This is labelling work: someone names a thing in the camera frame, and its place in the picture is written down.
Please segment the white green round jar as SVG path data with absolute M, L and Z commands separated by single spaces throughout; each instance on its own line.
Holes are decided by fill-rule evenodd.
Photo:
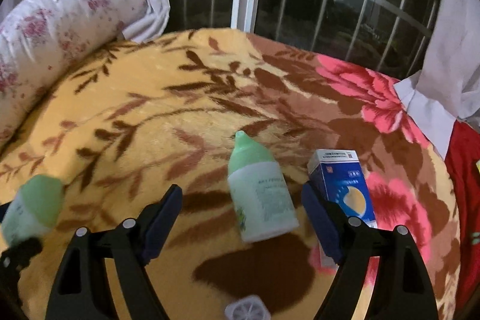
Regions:
M 60 179 L 48 175 L 30 178 L 19 188 L 1 222 L 7 245 L 44 237 L 56 226 L 63 205 L 64 184 Z

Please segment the blue white medicine box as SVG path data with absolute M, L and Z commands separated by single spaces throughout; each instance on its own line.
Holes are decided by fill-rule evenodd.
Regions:
M 333 202 L 348 218 L 359 218 L 376 228 L 373 202 L 354 150 L 317 149 L 308 161 L 307 171 L 302 204 L 318 238 L 320 267 L 335 271 L 342 256 L 339 233 L 325 203 Z

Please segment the small lavender square case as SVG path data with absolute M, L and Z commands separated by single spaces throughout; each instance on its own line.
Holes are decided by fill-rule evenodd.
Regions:
M 270 320 L 271 314 L 264 302 L 251 295 L 227 305 L 224 315 L 228 320 Z

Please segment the white bottle green cap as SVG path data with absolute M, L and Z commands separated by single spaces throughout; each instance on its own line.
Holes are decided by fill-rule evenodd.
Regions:
M 244 131 L 235 134 L 228 184 L 243 242 L 265 241 L 299 227 L 279 163 Z

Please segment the red blanket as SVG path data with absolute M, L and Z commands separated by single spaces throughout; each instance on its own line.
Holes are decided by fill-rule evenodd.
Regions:
M 454 124 L 445 157 L 460 220 L 460 277 L 456 309 L 461 311 L 479 288 L 479 134 Z

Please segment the yellow floral bed blanket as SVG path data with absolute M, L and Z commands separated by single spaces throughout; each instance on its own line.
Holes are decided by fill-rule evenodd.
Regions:
M 456 310 L 461 252 L 447 168 L 409 117 L 394 80 L 231 29 L 171 33 L 106 46 L 67 74 L 1 156 L 1 199 L 35 174 L 60 178 L 65 203 L 42 253 L 19 282 L 24 311 L 42 319 L 78 227 L 115 227 L 181 186 L 182 211 L 148 275 L 172 319 L 222 319 L 259 296 L 275 319 L 310 319 L 333 275 L 322 268 L 301 206 L 317 149 L 352 149 L 377 225 L 403 224 L 425 260 L 441 319 Z M 242 242 L 227 165 L 236 132 L 280 163 L 299 227 Z

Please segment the right sheer pink curtain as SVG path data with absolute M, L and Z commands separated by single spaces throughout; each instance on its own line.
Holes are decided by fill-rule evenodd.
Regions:
M 441 0 L 423 68 L 394 90 L 446 157 L 456 120 L 479 121 L 479 0 Z

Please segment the floral folded quilt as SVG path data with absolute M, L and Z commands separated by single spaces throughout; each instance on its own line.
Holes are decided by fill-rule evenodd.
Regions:
M 19 3 L 1 22 L 1 143 L 60 76 L 146 9 L 146 0 Z

